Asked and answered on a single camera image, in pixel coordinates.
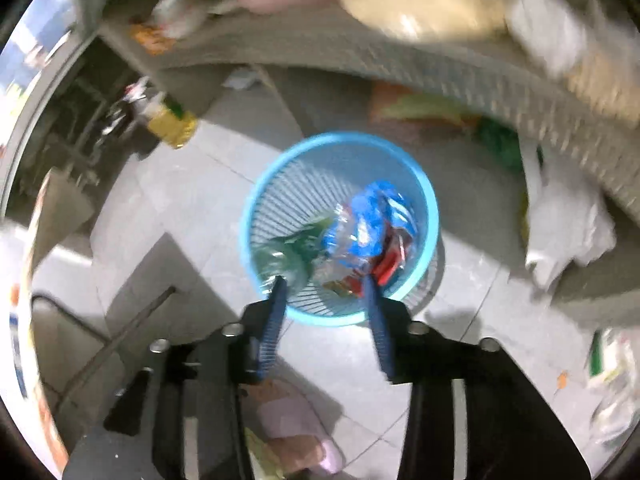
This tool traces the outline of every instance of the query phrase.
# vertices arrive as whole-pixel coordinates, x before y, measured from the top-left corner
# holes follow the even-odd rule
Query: slipper
[[[291,384],[273,380],[287,397],[271,400],[257,409],[258,419],[269,438],[312,435],[324,450],[324,458],[311,471],[320,476],[330,476],[344,468],[344,457],[326,432],[308,400]]]

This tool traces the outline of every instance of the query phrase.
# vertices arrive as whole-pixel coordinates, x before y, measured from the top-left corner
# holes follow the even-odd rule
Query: trash
[[[255,246],[252,256],[263,290],[270,291],[276,276],[281,275],[287,280],[290,298],[301,292],[314,273],[322,251],[322,235],[332,222],[333,218],[318,219],[291,235]]]
[[[476,137],[505,168],[522,173],[520,143],[514,130],[491,118],[483,117],[478,121]]]
[[[566,382],[569,377],[569,373],[564,370],[560,375],[558,375],[558,390],[564,390],[566,388]]]
[[[607,328],[593,335],[587,363],[587,387],[605,394],[591,417],[591,433],[610,442],[637,420],[638,368],[625,330]]]
[[[360,279],[372,273],[387,285],[404,268],[417,225],[409,203],[386,181],[369,184],[339,204],[322,238],[326,251],[313,280],[341,296],[360,295]]]
[[[549,290],[574,261],[586,266],[616,245],[611,216],[598,186],[555,150],[520,136],[529,208],[526,267]]]
[[[579,16],[565,0],[514,0],[510,33],[551,78],[595,112],[635,128],[640,123],[640,33],[631,20],[614,23],[597,0]]]
[[[224,88],[231,88],[232,90],[247,90],[257,81],[260,81],[260,76],[255,70],[247,66],[241,66],[229,74],[222,83],[222,86]]]
[[[587,51],[566,76],[567,88],[595,112],[624,121],[635,128],[640,123],[640,34],[607,20],[593,5],[594,31]]]
[[[198,119],[166,92],[158,92],[142,77],[127,87],[123,101],[130,103],[139,122],[172,148],[183,147],[193,137]]]
[[[369,101],[369,125],[405,144],[451,140],[475,129],[479,115],[458,102],[406,86],[375,81]]]
[[[152,56],[164,54],[175,44],[175,40],[164,37],[160,29],[144,23],[132,23],[130,34]]]

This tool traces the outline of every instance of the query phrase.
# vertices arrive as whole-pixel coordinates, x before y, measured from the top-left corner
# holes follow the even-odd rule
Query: grout line
[[[389,432],[389,430],[390,430],[392,427],[394,427],[394,426],[395,426],[395,425],[400,421],[400,419],[401,419],[401,418],[403,418],[403,417],[406,415],[406,412],[408,412],[408,411],[409,411],[409,407],[407,407],[407,408],[406,408],[406,410],[404,410],[404,412],[402,412],[402,415],[400,415],[398,418],[396,418],[396,420],[394,421],[394,423],[393,423],[391,426],[389,426],[388,428],[386,428],[386,430],[385,430],[385,431],[383,431],[383,432],[380,434],[380,438],[383,438],[383,437],[384,437],[384,436]]]
[[[500,273],[501,269],[502,269],[502,266],[498,266],[498,269],[495,271],[495,276],[492,279],[491,285],[489,285],[489,288],[486,290],[486,293],[484,294],[484,298],[482,298],[482,301],[480,302],[480,306],[478,307],[478,310],[476,310],[476,313],[472,317],[471,322],[469,322],[469,325],[466,327],[465,332],[463,333],[462,337],[459,339],[460,341],[462,341],[465,338],[466,333],[469,332],[469,329],[471,328],[471,325],[473,325],[474,321],[476,320],[476,318],[480,314],[480,311],[482,310],[482,307],[484,306],[484,302],[485,302],[486,298],[489,296],[489,292],[491,292],[491,289],[494,288],[495,280],[498,279],[498,274]]]
[[[379,436],[376,440],[374,440],[371,445],[369,447],[367,447],[367,449],[365,449],[363,452],[361,452],[356,458],[354,458],[353,460],[351,460],[350,462],[347,462],[344,467],[342,468],[342,470],[344,471],[345,469],[348,468],[348,466],[350,466],[351,464],[353,464],[357,459],[359,459],[361,456],[363,456],[369,449],[371,449],[372,447],[374,447],[377,443],[379,443],[382,440],[382,437]]]
[[[282,333],[280,334],[280,336],[278,336],[278,343],[282,340],[282,338],[284,337],[284,335],[289,331],[289,328],[291,328],[291,327],[292,327],[292,325],[293,325],[294,321],[293,321],[292,319],[287,318],[287,317],[286,317],[286,314],[285,314],[285,319],[284,319],[284,321],[283,321],[283,324],[284,324],[284,323],[287,323],[287,327],[284,329],[284,332],[282,332]]]

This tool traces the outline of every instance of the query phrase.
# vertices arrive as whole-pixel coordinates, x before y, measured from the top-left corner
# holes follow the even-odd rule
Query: tiled floor
[[[239,261],[239,217],[258,176],[297,140],[296,127],[266,89],[257,87],[217,102],[183,149],[159,146],[144,161],[131,159],[92,235],[103,306],[111,305],[128,273],[165,232],[233,312],[255,301]],[[440,141],[415,150],[414,156],[439,200],[444,249],[441,282],[417,319],[457,340],[498,338],[597,472],[610,451],[591,443],[588,435],[599,401],[583,388],[590,334],[552,310],[550,298],[519,277],[524,252],[515,212],[522,183],[465,139]],[[144,290],[131,294],[143,303]],[[345,473],[395,478],[410,389],[385,381],[369,330],[288,322],[279,352],[344,451]],[[558,390],[562,371],[568,372],[568,386]]]

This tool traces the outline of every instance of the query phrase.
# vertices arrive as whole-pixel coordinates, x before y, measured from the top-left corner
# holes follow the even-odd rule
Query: floor tile
[[[158,214],[140,186],[135,182],[129,190],[131,193],[118,206],[110,206],[108,220],[100,222],[103,208],[92,231],[94,272],[104,308],[164,234]]]
[[[445,268],[436,298],[475,312],[480,308],[500,264],[449,232],[442,232]]]
[[[345,464],[355,460],[378,439],[375,433],[363,428],[348,416],[341,415],[337,420],[334,420],[335,415],[331,409],[327,411],[323,409],[325,404],[322,402],[321,396],[309,394],[306,398],[318,414],[325,430],[328,431],[342,452]]]
[[[431,298],[427,306],[414,319],[425,322],[434,327],[444,337],[460,341],[466,329],[476,316],[477,308],[455,307],[441,300]]]
[[[105,307],[105,320],[111,337],[116,337],[142,308],[130,286],[124,285],[111,304]]]
[[[139,163],[136,155],[129,157],[100,209],[90,235],[95,258],[108,260],[119,254],[121,248],[116,243],[118,230],[115,228],[126,224],[142,197],[142,190],[136,180]]]
[[[285,317],[285,319],[282,321],[282,328],[280,329],[280,337],[284,336],[287,330],[289,330],[289,328],[291,328],[292,325],[293,325],[293,320]]]
[[[222,267],[239,258],[240,219],[252,189],[249,181],[206,158],[204,179],[176,190],[174,204],[162,215],[167,231],[197,270],[211,258]]]
[[[401,450],[404,447],[404,436],[406,434],[406,424],[408,419],[409,411],[400,417],[391,429],[382,436],[382,439]]]
[[[127,285],[140,305],[148,305],[170,286],[188,291],[198,279],[198,269],[169,234],[149,248],[129,275]]]
[[[344,472],[363,480],[395,480],[398,478],[401,458],[402,454],[398,448],[379,440],[349,464]]]
[[[114,352],[91,377],[85,379],[84,385],[71,395],[70,400],[81,408],[94,424],[114,402],[113,396],[116,391],[124,386],[125,374],[124,364]]]
[[[47,294],[99,333],[109,334],[91,263],[73,263],[50,253],[38,266],[31,290]]]
[[[596,442],[590,442],[580,452],[589,466],[592,478],[596,478],[607,465],[609,460],[618,452],[617,447],[607,447]]]
[[[60,438],[69,453],[73,451],[78,441],[91,428],[87,415],[72,402],[64,403],[55,414],[54,421]]]
[[[179,150],[160,144],[136,168],[136,178],[158,214],[188,202],[196,190],[216,188],[211,180],[211,157],[192,144]]]
[[[118,355],[128,372],[140,369],[153,341],[170,337],[172,305],[175,306],[172,298],[167,299],[118,346]]]
[[[46,300],[33,302],[33,338],[44,381],[62,392],[102,348],[102,342]]]
[[[591,333],[550,307],[531,281],[501,269],[478,317],[487,325],[549,363],[581,377],[591,345]]]
[[[433,184],[442,230],[501,265],[521,269],[523,176],[502,168],[469,139],[429,143],[411,153]]]
[[[255,182],[280,153],[302,140],[268,88],[226,92],[193,139],[201,149]]]
[[[368,328],[322,328],[294,323],[280,357],[338,402],[343,414],[382,434],[408,407],[410,386],[391,385],[380,371]]]
[[[263,296],[256,290],[240,261],[236,237],[228,243],[220,242],[200,274],[212,290],[240,315],[245,306],[262,300]]]
[[[590,421],[602,395],[587,390],[583,384],[568,380],[562,390],[558,390],[551,402],[554,413],[562,422],[578,449],[591,442]]]
[[[49,410],[53,412],[53,409],[58,405],[58,401],[60,400],[60,394],[44,382],[42,383],[42,389],[44,390],[44,395],[47,398]]]

